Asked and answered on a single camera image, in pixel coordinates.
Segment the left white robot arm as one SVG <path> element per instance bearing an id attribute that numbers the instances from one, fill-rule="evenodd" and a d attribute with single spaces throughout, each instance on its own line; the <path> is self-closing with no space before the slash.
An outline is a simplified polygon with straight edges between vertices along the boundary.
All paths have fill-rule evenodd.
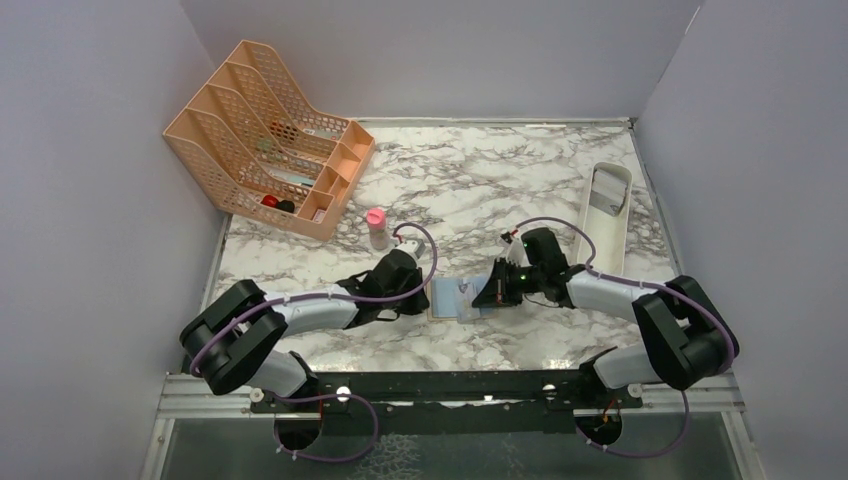
<path id="1" fill-rule="evenodd" d="M 277 342 L 314 330 L 346 330 L 429 307 L 419 254 L 397 247 L 377 265 L 326 291 L 269 300 L 252 280 L 241 280 L 195 317 L 180 333 L 190 371 L 212 393 L 248 385 L 276 393 L 298 411 L 313 401 L 317 379 L 297 353 L 279 352 Z"/>

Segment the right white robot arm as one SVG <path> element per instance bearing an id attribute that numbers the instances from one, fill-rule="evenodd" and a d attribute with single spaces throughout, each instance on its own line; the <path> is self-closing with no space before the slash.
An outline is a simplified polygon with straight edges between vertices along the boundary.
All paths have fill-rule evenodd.
<path id="1" fill-rule="evenodd" d="M 547 227 L 503 238 L 507 248 L 494 260 L 473 307 L 515 307 L 541 293 L 559 308 L 597 311 L 638 326 L 637 344 L 603 351 L 580 365 L 577 393 L 589 406 L 604 405 L 631 384 L 685 391 L 726 371 L 739 354 L 737 340 L 692 277 L 656 284 L 571 265 Z"/>

